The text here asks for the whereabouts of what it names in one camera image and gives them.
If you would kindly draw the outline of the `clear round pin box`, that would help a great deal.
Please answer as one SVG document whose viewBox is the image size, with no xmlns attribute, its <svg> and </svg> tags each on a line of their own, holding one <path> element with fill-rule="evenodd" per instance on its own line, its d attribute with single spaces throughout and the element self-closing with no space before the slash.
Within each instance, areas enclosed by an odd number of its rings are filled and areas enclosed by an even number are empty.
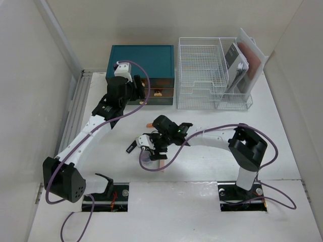
<svg viewBox="0 0 323 242">
<path fill-rule="evenodd" d="M 149 154 L 142 153 L 139 156 L 139 164 L 142 168 L 150 166 L 154 163 L 153 160 L 151 160 Z"/>
</svg>

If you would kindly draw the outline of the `teal drawer cabinet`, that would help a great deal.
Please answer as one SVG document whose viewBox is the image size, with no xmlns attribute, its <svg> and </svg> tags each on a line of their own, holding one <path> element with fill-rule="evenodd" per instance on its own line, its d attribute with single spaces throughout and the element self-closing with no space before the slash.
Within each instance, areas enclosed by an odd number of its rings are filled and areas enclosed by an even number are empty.
<svg viewBox="0 0 323 242">
<path fill-rule="evenodd" d="M 133 61 L 149 76 L 151 91 L 148 105 L 172 105 L 175 85 L 173 45 L 113 45 L 105 79 L 114 76 L 114 64 Z"/>
</svg>

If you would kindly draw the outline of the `Canon setup guide booklet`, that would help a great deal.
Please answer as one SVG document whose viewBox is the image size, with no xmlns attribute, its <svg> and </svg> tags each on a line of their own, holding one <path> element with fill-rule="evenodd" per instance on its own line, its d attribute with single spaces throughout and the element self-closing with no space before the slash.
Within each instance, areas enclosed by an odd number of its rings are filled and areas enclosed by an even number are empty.
<svg viewBox="0 0 323 242">
<path fill-rule="evenodd" d="M 232 43 L 226 52 L 225 61 L 229 76 L 225 93 L 233 93 L 235 88 L 238 88 L 239 93 L 246 93 L 245 75 L 248 72 L 249 63 L 236 43 Z"/>
</svg>

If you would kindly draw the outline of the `clear mesh zip pouch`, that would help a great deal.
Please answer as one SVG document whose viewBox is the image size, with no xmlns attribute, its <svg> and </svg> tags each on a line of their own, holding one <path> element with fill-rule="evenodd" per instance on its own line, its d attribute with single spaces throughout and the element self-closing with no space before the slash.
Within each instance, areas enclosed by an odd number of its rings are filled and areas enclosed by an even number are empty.
<svg viewBox="0 0 323 242">
<path fill-rule="evenodd" d="M 269 56 L 263 54 L 254 40 L 250 38 L 242 28 L 239 31 L 236 42 L 249 64 L 247 73 L 237 84 L 237 87 L 240 93 L 249 95 L 260 77 Z"/>
</svg>

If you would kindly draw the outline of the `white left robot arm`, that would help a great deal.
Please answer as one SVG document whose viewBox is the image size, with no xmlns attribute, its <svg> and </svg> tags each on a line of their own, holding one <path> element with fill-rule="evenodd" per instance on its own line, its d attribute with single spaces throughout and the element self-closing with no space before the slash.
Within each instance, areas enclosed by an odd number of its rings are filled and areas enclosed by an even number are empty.
<svg viewBox="0 0 323 242">
<path fill-rule="evenodd" d="M 102 200 L 113 194 L 112 179 L 95 173 L 86 175 L 82 170 L 94 146 L 107 135 L 117 122 L 132 112 L 124 113 L 129 101 L 146 100 L 144 86 L 139 75 L 116 74 L 107 81 L 107 93 L 94 108 L 91 116 L 75 139 L 56 157 L 47 157 L 42 164 L 45 199 L 50 194 L 60 202 L 75 203 L 82 196 L 97 195 Z"/>
</svg>

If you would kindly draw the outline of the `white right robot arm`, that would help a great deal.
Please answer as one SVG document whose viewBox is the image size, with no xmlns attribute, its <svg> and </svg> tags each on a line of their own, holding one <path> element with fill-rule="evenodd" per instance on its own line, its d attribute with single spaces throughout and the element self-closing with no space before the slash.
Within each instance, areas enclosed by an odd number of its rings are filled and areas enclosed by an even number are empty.
<svg viewBox="0 0 323 242">
<path fill-rule="evenodd" d="M 164 115 L 152 123 L 155 132 L 145 133 L 136 144 L 149 152 L 152 161 L 166 160 L 170 145 L 183 147 L 205 146 L 230 152 L 239 165 L 234 193 L 244 199 L 252 193 L 252 186 L 260 170 L 267 142 L 246 124 L 223 125 L 218 128 L 198 127 L 192 123 L 176 124 Z"/>
</svg>

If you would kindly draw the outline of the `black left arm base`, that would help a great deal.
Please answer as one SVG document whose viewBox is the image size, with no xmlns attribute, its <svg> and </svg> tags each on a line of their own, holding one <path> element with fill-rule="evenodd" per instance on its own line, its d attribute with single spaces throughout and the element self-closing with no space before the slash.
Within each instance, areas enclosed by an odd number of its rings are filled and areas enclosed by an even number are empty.
<svg viewBox="0 0 323 242">
<path fill-rule="evenodd" d="M 94 198 L 93 212 L 128 211 L 129 183 L 114 183 L 112 178 L 96 173 L 89 184 Z"/>
</svg>

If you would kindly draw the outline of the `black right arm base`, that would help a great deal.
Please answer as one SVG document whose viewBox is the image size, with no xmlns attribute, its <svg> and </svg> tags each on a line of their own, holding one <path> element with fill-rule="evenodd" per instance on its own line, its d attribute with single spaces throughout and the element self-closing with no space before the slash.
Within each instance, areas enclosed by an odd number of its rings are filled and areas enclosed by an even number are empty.
<svg viewBox="0 0 323 242">
<path fill-rule="evenodd" d="M 235 182 L 221 182 L 218 183 L 218 193 L 222 212 L 267 211 L 259 183 L 254 183 L 247 191 L 236 186 Z"/>
</svg>

